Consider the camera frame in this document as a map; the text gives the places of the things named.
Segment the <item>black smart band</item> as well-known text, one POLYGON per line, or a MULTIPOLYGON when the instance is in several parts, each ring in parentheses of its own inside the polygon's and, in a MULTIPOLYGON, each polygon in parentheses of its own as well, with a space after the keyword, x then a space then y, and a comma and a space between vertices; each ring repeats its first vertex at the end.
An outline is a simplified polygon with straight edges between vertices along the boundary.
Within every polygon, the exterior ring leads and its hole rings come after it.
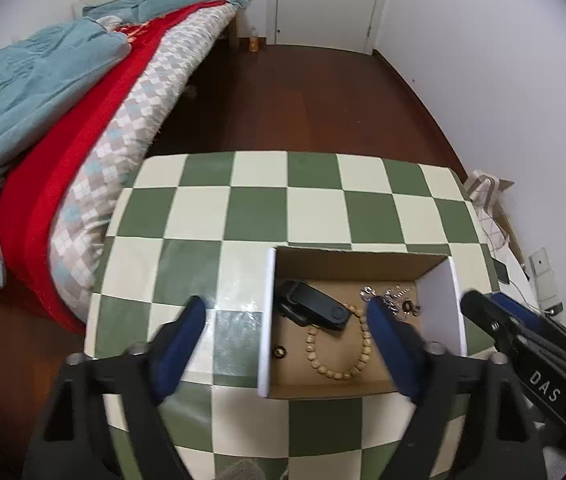
POLYGON ((284 281, 275 291, 274 304, 284 318, 301 327, 341 332, 351 316, 343 304, 304 281, 284 281))

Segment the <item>black charger plug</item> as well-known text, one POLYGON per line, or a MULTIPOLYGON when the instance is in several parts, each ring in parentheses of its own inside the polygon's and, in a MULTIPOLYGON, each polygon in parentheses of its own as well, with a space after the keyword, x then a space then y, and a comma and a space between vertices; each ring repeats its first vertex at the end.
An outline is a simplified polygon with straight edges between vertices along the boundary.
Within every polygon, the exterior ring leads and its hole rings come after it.
POLYGON ((556 316, 562 313, 564 310, 563 304, 559 302, 558 304, 554 304, 554 306, 549 307, 545 310, 545 314, 548 316, 556 316))

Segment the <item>white patterned cloth pile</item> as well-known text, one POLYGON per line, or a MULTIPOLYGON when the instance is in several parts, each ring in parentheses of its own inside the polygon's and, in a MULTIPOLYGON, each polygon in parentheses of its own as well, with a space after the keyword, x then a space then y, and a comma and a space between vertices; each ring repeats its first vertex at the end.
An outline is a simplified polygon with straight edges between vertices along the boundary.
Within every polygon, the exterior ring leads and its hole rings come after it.
POLYGON ((496 271, 498 291, 530 310, 537 310, 538 302, 529 283, 522 252, 502 206, 504 192, 513 185, 511 180, 474 170, 465 181, 464 188, 487 244, 488 260, 496 271))

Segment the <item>white cardboard box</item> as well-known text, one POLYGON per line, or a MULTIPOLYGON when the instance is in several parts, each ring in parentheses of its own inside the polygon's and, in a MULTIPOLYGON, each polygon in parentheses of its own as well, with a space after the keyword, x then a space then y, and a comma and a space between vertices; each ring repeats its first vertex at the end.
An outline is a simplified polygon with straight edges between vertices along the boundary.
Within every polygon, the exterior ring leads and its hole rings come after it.
POLYGON ((352 398, 396 391, 374 340, 364 332, 366 300, 378 295, 399 321, 426 341, 467 356, 458 266, 445 254, 352 252, 277 247, 266 256, 266 292, 257 388, 262 398, 352 398), (304 281, 343 304, 344 330, 301 327, 284 318, 274 294, 284 281, 304 281))

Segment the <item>checkered mattress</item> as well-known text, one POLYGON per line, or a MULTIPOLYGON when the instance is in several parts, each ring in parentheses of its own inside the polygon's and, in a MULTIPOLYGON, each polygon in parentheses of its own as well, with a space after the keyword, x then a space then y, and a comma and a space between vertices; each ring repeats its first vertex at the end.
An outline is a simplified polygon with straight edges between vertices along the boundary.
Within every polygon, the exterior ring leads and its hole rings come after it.
POLYGON ((60 203, 50 234, 51 280, 74 321, 88 319, 105 235, 126 179, 143 160, 188 78, 234 20, 238 6, 208 2, 178 24, 156 18, 138 32, 141 71, 97 135, 60 203))

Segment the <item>green white checkered tablecloth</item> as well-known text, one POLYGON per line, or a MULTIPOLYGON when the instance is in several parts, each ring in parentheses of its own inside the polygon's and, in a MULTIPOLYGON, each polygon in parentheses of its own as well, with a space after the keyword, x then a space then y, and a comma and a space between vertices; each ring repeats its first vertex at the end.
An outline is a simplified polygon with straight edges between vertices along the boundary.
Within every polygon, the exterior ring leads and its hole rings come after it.
POLYGON ((203 296, 207 327, 160 409, 193 477, 251 460, 270 479, 375 479, 411 417, 403 396, 258 396, 266 252, 277 245, 434 252, 453 259, 461 288, 498 286, 450 169, 335 154, 156 156, 126 182, 112 215, 85 351, 115 356, 203 296))

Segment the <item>red bed sheet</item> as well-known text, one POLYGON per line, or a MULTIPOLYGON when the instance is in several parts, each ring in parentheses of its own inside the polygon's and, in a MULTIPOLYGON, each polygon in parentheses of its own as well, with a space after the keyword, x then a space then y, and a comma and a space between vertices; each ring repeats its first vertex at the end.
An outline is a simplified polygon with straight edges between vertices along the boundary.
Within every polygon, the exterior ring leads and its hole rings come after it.
MULTIPOLYGON (((157 29, 163 32, 207 3, 184 6, 161 16, 167 23, 157 29)), ((7 290, 15 293, 19 307, 70 332, 83 332, 86 321, 73 321, 53 288, 48 262, 52 224, 97 135, 114 116, 141 71, 141 55, 133 52, 133 43, 138 32, 152 21, 126 28, 123 37, 130 42, 130 54, 18 160, 8 172, 0 194, 0 248, 7 290)))

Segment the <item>blue blanket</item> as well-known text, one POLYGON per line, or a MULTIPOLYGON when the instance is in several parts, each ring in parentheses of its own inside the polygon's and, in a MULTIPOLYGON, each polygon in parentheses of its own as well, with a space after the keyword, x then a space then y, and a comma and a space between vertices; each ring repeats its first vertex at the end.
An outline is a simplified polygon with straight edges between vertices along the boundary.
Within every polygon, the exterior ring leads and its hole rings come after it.
MULTIPOLYGON (((100 24, 115 16, 140 24, 212 0, 82 0, 71 23, 44 27, 0 49, 0 185, 10 162, 40 141, 131 52, 120 32, 100 24)), ((226 0, 247 6, 248 0, 226 0)), ((0 288, 5 281, 0 249, 0 288)))

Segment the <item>white door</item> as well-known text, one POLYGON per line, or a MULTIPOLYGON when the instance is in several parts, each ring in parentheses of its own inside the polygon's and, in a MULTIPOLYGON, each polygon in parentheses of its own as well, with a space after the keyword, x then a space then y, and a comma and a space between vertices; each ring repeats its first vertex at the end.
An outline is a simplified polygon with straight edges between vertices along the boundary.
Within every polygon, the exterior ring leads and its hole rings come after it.
POLYGON ((386 0, 266 0, 266 41, 370 54, 386 0))

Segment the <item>orange bottle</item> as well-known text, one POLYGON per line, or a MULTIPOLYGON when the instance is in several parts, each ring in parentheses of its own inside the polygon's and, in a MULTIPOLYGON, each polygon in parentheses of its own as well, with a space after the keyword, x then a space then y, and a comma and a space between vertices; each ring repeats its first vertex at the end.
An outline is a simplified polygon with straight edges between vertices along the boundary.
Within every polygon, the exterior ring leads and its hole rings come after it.
POLYGON ((248 50, 250 53, 257 53, 260 50, 258 30, 255 28, 250 33, 248 50))

